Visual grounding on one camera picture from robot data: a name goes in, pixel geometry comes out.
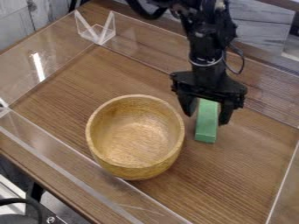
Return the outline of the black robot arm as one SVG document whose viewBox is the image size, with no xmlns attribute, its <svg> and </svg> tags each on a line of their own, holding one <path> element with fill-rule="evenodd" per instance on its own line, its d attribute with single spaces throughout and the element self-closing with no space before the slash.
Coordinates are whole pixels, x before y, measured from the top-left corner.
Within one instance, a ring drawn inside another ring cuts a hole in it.
<svg viewBox="0 0 299 224">
<path fill-rule="evenodd" d="M 156 7 L 149 12 L 139 0 L 125 0 L 144 19 L 156 20 L 165 12 L 180 19 L 189 41 L 191 70 L 171 73 L 172 91 L 181 110 L 191 116 L 200 98 L 220 104 L 219 124 L 230 123 L 236 109 L 244 107 L 247 87 L 230 77 L 227 50 L 242 53 L 232 45 L 238 25 L 230 15 L 230 0 L 147 0 Z"/>
</svg>

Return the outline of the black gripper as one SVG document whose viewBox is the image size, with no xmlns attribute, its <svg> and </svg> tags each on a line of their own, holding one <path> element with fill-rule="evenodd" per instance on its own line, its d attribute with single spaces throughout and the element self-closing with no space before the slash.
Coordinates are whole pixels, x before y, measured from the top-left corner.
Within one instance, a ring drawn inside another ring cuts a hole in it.
<svg viewBox="0 0 299 224">
<path fill-rule="evenodd" d="M 220 103 L 219 125 L 230 123 L 234 109 L 244 106 L 247 87 L 223 73 L 220 77 L 191 71 L 171 74 L 172 91 L 177 94 L 183 113 L 192 116 L 197 98 Z"/>
</svg>

